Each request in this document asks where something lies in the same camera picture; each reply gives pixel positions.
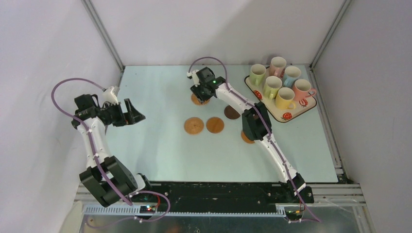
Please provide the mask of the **woven rattan coaster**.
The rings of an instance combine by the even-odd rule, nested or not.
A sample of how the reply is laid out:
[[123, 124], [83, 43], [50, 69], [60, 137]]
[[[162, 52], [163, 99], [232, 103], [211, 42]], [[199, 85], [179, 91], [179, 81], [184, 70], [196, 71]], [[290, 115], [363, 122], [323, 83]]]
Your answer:
[[204, 129], [204, 122], [198, 117], [188, 118], [184, 123], [184, 130], [190, 135], [199, 134]]
[[210, 102], [210, 100], [206, 100], [206, 101], [204, 101], [204, 102], [200, 102], [194, 94], [191, 95], [191, 101], [192, 101], [195, 105], [206, 105], [206, 104], [208, 104], [208, 103]]

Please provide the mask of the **dark wooden coaster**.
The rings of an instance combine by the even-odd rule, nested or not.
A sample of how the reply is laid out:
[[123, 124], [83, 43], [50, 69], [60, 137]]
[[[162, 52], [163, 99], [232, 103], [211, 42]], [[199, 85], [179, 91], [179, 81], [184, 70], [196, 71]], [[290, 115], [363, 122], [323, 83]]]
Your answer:
[[228, 118], [228, 119], [238, 119], [240, 118], [240, 114], [230, 105], [226, 106], [224, 109], [224, 115]]

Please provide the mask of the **light wooden coaster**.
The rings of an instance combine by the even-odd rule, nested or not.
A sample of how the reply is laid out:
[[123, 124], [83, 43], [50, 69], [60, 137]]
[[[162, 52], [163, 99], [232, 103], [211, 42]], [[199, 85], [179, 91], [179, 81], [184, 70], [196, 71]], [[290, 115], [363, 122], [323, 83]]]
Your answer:
[[241, 136], [242, 140], [243, 140], [245, 143], [247, 143], [247, 144], [253, 144], [253, 143], [254, 143], [254, 141], [252, 141], [252, 140], [250, 140], [250, 139], [247, 138], [247, 136], [244, 134], [243, 131], [241, 131], [240, 136]]
[[206, 128], [211, 133], [220, 133], [224, 129], [224, 122], [219, 117], [211, 117], [206, 122]]

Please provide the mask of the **yellow mug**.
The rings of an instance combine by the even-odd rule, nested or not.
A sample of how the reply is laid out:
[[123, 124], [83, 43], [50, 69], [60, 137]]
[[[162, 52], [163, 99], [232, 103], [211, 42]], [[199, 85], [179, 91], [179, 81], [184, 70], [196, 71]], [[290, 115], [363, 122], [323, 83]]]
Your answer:
[[275, 106], [280, 110], [295, 109], [296, 104], [294, 102], [295, 93], [288, 87], [282, 87], [279, 89], [276, 98]]

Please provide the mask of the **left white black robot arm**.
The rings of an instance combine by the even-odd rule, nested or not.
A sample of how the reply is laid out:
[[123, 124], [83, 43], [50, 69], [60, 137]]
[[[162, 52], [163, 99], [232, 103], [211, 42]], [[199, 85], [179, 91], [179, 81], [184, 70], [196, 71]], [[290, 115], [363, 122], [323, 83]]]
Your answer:
[[143, 121], [146, 117], [132, 105], [129, 99], [124, 103], [105, 102], [100, 106], [97, 95], [84, 94], [74, 99], [77, 106], [73, 127], [82, 135], [86, 147], [86, 170], [79, 178], [83, 186], [103, 206], [108, 207], [135, 192], [141, 202], [153, 198], [154, 190], [141, 173], [133, 174], [108, 146], [105, 130], [109, 125], [129, 126]]

